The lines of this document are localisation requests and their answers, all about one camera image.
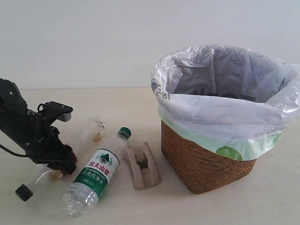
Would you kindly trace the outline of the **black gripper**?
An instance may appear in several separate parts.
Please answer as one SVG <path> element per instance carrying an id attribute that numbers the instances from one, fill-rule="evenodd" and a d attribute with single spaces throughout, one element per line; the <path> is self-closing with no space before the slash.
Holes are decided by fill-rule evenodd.
<path id="1" fill-rule="evenodd" d="M 47 163 L 49 168 L 63 174 L 72 174 L 76 169 L 73 149 L 59 140 L 58 129 L 39 112 L 10 113 L 9 138 L 24 151 L 20 154 L 10 150 L 13 156 L 29 158 L 36 164 Z"/>

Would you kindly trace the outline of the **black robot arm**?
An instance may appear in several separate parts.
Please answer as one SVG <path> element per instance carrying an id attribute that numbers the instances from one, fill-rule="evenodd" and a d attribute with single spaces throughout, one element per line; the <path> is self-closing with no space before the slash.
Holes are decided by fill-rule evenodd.
<path id="1" fill-rule="evenodd" d="M 73 108 L 54 101 L 39 104 L 37 112 L 28 108 L 17 85 L 0 80 L 0 129 L 16 143 L 24 154 L 15 153 L 3 145 L 1 148 L 20 158 L 29 158 L 35 164 L 72 174 L 77 158 L 69 145 L 59 139 L 59 130 L 52 124 L 56 120 L 67 122 Z"/>

